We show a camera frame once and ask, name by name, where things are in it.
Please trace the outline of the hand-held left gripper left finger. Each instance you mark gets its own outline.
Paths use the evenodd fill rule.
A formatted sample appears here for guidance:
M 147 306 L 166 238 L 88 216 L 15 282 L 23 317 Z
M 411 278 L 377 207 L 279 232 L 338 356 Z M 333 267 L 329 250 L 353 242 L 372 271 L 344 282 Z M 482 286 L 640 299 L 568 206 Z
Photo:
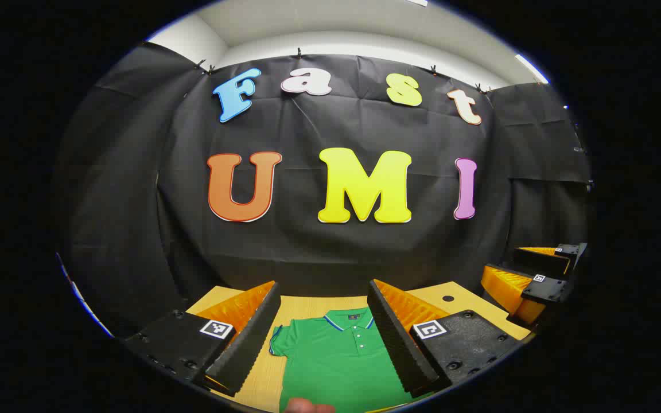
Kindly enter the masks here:
M 175 309 L 123 340 L 178 381 L 224 395 L 242 388 L 281 305 L 271 280 L 191 314 Z

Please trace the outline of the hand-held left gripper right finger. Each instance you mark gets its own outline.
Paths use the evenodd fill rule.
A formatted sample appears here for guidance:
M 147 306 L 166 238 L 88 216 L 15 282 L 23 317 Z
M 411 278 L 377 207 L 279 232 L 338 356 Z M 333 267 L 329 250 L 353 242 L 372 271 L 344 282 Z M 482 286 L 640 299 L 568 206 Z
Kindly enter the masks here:
M 522 347 L 473 309 L 449 314 L 382 280 L 370 281 L 367 302 L 412 397 L 466 384 Z

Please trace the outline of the green T-shirt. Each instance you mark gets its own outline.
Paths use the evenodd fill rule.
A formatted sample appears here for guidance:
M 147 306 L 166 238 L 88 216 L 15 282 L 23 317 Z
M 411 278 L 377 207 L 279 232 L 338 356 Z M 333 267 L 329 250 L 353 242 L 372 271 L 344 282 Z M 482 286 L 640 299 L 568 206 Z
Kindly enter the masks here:
M 369 308 L 331 310 L 276 326 L 269 353 L 286 358 L 280 410 L 291 398 L 365 413 L 414 402 L 396 373 Z

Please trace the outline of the black backdrop cloth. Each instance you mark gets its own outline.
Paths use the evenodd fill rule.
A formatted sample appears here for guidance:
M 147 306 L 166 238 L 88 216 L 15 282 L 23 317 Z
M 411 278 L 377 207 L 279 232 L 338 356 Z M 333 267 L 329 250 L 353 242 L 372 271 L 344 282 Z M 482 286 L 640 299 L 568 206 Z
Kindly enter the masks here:
M 587 240 L 589 180 L 548 85 L 337 54 L 206 74 L 145 44 L 85 96 L 53 183 L 71 279 L 126 336 L 218 285 L 480 294 L 512 249 Z

